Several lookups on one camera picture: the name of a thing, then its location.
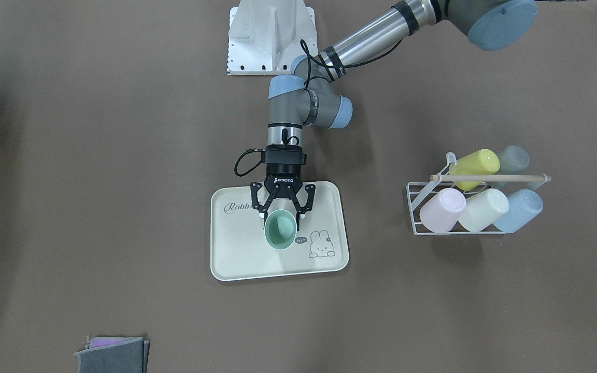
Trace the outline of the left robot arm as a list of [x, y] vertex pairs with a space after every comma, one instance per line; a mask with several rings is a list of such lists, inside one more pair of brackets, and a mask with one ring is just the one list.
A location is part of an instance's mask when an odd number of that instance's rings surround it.
[[304, 184], [301, 168], [307, 156], [302, 148], [306, 126], [342, 129], [353, 115], [351, 100], [332, 90], [331, 83], [347, 70], [378, 61], [420, 28], [449, 21], [481, 50], [511, 45], [531, 28], [537, 17], [535, 1], [398, 1], [391, 9], [352, 35], [318, 54], [303, 50], [289, 75], [272, 78], [268, 90], [267, 147], [259, 148], [267, 173], [252, 182], [251, 206], [267, 222], [275, 200], [289, 200], [292, 224], [312, 210], [316, 186]]

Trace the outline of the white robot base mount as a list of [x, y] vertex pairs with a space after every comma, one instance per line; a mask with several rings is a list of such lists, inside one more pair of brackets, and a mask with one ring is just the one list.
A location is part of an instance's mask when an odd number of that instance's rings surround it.
[[230, 10], [227, 74], [289, 74], [297, 56], [318, 49], [315, 10], [303, 1], [241, 1]]

